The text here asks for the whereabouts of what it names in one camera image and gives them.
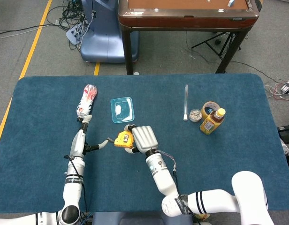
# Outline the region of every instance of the gray floor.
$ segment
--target gray floor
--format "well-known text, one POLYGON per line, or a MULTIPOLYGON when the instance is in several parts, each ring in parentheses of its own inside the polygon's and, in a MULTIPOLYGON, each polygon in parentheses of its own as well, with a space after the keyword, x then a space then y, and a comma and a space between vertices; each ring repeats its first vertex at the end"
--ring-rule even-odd
MULTIPOLYGON (((51 8, 61 5, 53 0, 51 8)), ((0 0, 0 32, 38 25, 46 1, 0 0)), ((55 21, 61 9, 53 11, 49 19, 55 21)), ((0 123, 21 73, 36 31, 0 40, 0 123)), ((188 32, 188 45, 211 37, 211 33, 188 32)), ((214 73, 219 59, 206 46, 188 50, 185 32, 141 32, 140 56, 135 71, 140 74, 214 73)), ((260 17, 244 40, 242 50, 233 60, 250 64, 272 78, 289 79, 289 3, 265 0, 260 17)), ((33 75, 92 75, 93 63, 81 59, 77 50, 70 50, 65 33, 56 27, 43 28, 26 76, 33 75)), ((258 71, 238 63, 231 63, 229 73, 256 73, 264 83, 274 83, 258 71)), ((101 64, 99 75, 125 74, 124 64, 101 64)), ((289 124, 289 101, 269 99, 277 126, 289 124)), ((276 225, 289 224, 288 211, 271 211, 276 225)), ((239 215, 212 215, 214 225, 240 224, 239 215)))

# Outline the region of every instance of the table leg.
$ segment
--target table leg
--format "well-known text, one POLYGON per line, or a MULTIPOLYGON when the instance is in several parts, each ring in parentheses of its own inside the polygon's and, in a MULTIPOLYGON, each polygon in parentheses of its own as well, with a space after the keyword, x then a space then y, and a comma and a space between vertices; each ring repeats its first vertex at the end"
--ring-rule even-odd
POLYGON ((218 69, 216 70, 216 74, 223 74, 230 63, 231 59, 233 58, 235 52, 237 51, 238 47, 242 43, 243 39, 246 37, 248 31, 241 31, 236 32, 236 36, 229 47, 228 51, 226 52, 221 64, 219 65, 218 69))
POLYGON ((133 74, 132 47, 129 30, 122 30, 122 43, 124 47, 127 75, 132 75, 133 74))

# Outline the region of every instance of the blue table mat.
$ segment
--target blue table mat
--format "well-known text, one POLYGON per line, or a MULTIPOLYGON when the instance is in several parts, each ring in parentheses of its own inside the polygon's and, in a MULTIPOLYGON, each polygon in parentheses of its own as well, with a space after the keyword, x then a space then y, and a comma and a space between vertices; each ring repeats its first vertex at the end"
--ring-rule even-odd
MULTIPOLYGON (((72 139, 79 129, 76 107, 83 88, 97 86, 90 145, 116 138, 126 125, 114 124, 110 100, 131 97, 138 126, 150 125, 159 149, 177 161, 179 188, 190 194, 224 189, 238 172, 257 173, 269 208, 289 209, 289 169, 265 96, 253 74, 26 77, 15 88, 0 140, 0 213, 60 210, 72 139), (211 135, 200 122, 183 121, 184 86, 188 109, 207 101, 226 109, 211 135)), ((168 167, 172 162, 165 158, 168 167)), ((85 157, 88 211, 161 210, 159 193, 145 155, 128 154, 109 144, 85 157)), ((85 209, 83 196, 80 207, 85 209)))

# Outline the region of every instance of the table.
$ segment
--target table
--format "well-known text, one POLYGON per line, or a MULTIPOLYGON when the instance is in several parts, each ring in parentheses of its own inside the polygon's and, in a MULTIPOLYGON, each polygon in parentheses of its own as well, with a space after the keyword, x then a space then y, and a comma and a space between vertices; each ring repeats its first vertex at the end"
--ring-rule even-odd
MULTIPOLYGON (((0 213, 63 207, 68 166, 63 156, 80 127, 76 107, 88 83, 98 88, 86 134, 89 145, 117 137, 127 123, 112 122, 110 100, 131 97, 135 119, 129 123, 150 125, 159 150, 175 157, 181 193, 223 189, 233 194, 232 176, 249 170, 261 177, 270 209, 289 209, 289 169, 261 79, 178 74, 21 79, 0 140, 0 213), (189 111, 210 100, 226 109, 225 121, 211 135, 199 130, 199 122, 183 121, 185 84, 189 111)), ((164 160, 172 168, 171 160, 164 160)), ((84 182, 88 211, 161 210, 164 196, 143 154, 111 144, 87 153, 84 182)), ((80 209, 85 210, 84 201, 80 209)))
POLYGON ((133 74, 130 33, 135 30, 233 32, 235 38, 216 73, 224 73, 243 39, 259 17, 253 0, 120 0, 127 74, 133 74))

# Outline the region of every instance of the yellow bottle cap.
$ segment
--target yellow bottle cap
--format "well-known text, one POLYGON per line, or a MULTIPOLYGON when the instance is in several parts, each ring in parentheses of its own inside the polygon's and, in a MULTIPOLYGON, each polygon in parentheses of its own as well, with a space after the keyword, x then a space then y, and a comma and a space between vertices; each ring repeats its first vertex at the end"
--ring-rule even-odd
POLYGON ((218 117, 223 117, 225 114, 226 114, 226 110, 223 109, 223 108, 220 108, 220 109, 218 109, 218 110, 216 111, 216 115, 217 115, 218 117))

